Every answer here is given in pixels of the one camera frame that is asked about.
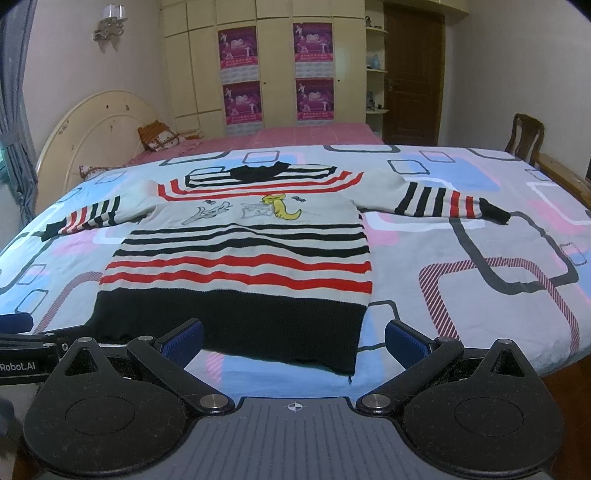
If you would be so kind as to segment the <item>striped knit child sweater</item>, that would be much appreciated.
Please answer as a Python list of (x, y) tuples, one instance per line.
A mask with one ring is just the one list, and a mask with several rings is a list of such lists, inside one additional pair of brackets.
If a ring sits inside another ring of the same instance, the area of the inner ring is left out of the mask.
[(485, 198), (390, 171), (276, 162), (145, 181), (47, 225), (43, 239), (133, 224), (88, 320), (101, 343), (197, 319), (208, 350), (351, 376), (373, 293), (366, 211), (510, 220)]

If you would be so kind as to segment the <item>patterned light blue bedspread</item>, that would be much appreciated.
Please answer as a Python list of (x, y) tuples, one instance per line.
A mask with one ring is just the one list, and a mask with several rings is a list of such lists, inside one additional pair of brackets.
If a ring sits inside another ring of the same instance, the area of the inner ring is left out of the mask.
[(484, 220), (415, 219), (367, 212), (374, 293), (363, 319), (356, 372), (327, 370), (204, 351), (191, 374), (233, 398), (356, 398), (401, 370), (384, 331), (400, 320), (427, 336), (487, 348), (514, 340), (541, 374), (590, 352), (590, 213), (540, 171), (502, 151), (469, 148), (339, 145), (257, 147), (181, 156), (107, 171), (71, 187), (1, 254), (1, 310), (27, 313), (37, 331), (83, 324), (99, 279), (129, 225), (42, 241), (50, 222), (144, 181), (221, 173), (281, 161), (353, 172), (388, 169), (433, 188), (484, 197), (512, 215)]

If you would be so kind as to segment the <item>small patterned pillow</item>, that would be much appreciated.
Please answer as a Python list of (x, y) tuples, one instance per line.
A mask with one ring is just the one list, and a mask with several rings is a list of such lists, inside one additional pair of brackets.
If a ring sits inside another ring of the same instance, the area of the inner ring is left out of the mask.
[(79, 166), (79, 176), (82, 181), (89, 181), (97, 176), (109, 172), (112, 170), (117, 170), (117, 167), (104, 167), (104, 166), (89, 166), (89, 165), (80, 165)]

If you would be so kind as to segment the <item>cream round headboard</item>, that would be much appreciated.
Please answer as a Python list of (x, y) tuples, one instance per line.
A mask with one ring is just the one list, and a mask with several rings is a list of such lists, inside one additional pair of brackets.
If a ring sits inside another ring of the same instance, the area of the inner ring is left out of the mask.
[(143, 151), (137, 129), (156, 110), (126, 90), (108, 90), (74, 106), (46, 140), (37, 161), (37, 214), (78, 186), (79, 167), (119, 167)]

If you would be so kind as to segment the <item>orange plush toy pillow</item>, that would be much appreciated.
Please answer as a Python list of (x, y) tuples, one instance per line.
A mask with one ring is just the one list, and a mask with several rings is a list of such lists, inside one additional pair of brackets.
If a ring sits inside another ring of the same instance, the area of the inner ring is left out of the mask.
[(155, 120), (137, 128), (139, 140), (145, 150), (158, 152), (181, 143), (183, 138), (172, 131), (166, 124)]

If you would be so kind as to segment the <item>wooden bed footboard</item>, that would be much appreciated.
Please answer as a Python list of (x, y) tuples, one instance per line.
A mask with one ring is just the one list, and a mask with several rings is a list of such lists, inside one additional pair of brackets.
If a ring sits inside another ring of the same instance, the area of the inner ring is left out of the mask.
[(591, 208), (591, 188), (588, 180), (578, 176), (545, 153), (539, 153), (536, 156), (536, 165), (543, 174), (569, 192), (586, 208)]

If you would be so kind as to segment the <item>dark wooden chair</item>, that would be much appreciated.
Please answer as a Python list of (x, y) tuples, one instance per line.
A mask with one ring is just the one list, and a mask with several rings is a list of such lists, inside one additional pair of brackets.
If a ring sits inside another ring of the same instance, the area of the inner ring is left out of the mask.
[(535, 167), (544, 136), (545, 126), (540, 120), (524, 113), (516, 113), (505, 151)]

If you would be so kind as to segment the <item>lower left pink poster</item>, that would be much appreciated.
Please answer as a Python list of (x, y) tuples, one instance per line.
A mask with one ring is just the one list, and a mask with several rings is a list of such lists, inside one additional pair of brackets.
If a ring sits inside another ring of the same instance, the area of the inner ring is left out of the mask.
[(240, 125), (263, 120), (259, 81), (239, 82), (223, 86), (226, 124)]

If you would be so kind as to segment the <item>pink poster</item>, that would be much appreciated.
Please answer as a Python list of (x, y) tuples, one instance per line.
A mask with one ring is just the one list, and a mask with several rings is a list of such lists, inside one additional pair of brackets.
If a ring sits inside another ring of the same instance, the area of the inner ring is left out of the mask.
[(295, 62), (332, 62), (331, 23), (298, 22), (293, 27)]
[(221, 70), (257, 64), (255, 26), (219, 30), (217, 36)]
[(263, 120), (259, 81), (239, 82), (223, 86), (226, 124), (240, 125)]
[(295, 90), (298, 124), (325, 124), (334, 120), (334, 79), (297, 79)]

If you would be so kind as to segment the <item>lower right pink poster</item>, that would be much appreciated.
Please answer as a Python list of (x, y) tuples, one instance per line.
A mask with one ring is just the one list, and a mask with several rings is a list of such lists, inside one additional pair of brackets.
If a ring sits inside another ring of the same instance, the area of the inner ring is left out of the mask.
[(334, 79), (297, 79), (295, 90), (298, 124), (325, 124), (334, 120)]

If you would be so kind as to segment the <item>grey curtain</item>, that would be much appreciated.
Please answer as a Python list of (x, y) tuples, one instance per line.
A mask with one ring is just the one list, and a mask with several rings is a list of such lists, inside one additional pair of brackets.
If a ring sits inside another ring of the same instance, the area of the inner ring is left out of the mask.
[(1, 3), (1, 155), (22, 225), (34, 218), (38, 194), (35, 151), (23, 93), (36, 6), (31, 0)]

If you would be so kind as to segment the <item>dark brown wooden door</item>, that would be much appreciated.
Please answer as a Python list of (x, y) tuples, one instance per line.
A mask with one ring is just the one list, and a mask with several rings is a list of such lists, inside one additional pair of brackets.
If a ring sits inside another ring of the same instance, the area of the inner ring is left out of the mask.
[(384, 142), (438, 144), (445, 78), (445, 22), (435, 12), (387, 4)]

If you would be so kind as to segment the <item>upper left pink poster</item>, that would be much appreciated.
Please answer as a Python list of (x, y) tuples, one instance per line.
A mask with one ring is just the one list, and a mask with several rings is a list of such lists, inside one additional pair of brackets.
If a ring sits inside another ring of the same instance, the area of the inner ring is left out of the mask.
[(219, 30), (217, 36), (221, 70), (257, 64), (255, 26)]

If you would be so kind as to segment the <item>corner shelf unit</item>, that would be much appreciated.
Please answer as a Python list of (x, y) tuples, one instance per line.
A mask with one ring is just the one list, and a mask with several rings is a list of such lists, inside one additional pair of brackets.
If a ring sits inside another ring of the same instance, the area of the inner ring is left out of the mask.
[(373, 133), (383, 138), (386, 108), (386, 16), (384, 2), (367, 0), (366, 15), (366, 67), (367, 67), (367, 111), (366, 123)]

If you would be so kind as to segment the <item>upper right pink poster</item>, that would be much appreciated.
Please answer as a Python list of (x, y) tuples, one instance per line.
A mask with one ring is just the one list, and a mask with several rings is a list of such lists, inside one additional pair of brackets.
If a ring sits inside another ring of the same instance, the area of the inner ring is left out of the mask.
[(332, 62), (331, 23), (298, 22), (293, 27), (295, 62)]

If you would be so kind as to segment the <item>cream wardrobe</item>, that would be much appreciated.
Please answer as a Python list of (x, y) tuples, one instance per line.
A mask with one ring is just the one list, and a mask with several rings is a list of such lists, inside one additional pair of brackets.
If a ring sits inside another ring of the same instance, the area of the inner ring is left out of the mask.
[[(366, 20), (362, 1), (163, 1), (161, 32), (172, 117), (208, 139), (264, 128), (366, 119)], [(294, 23), (332, 24), (332, 62), (294, 61)], [(257, 64), (221, 70), (219, 30), (256, 27)], [(334, 79), (334, 120), (297, 123), (296, 80)], [(228, 125), (223, 86), (259, 81), (263, 120)]]

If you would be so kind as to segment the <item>wall lamp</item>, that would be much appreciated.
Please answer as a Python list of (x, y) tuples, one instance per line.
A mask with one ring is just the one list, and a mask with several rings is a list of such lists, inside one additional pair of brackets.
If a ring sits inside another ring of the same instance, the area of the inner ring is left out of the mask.
[(99, 42), (120, 37), (124, 32), (126, 20), (126, 9), (123, 5), (109, 4), (105, 6), (102, 11), (102, 18), (93, 31), (93, 40)]

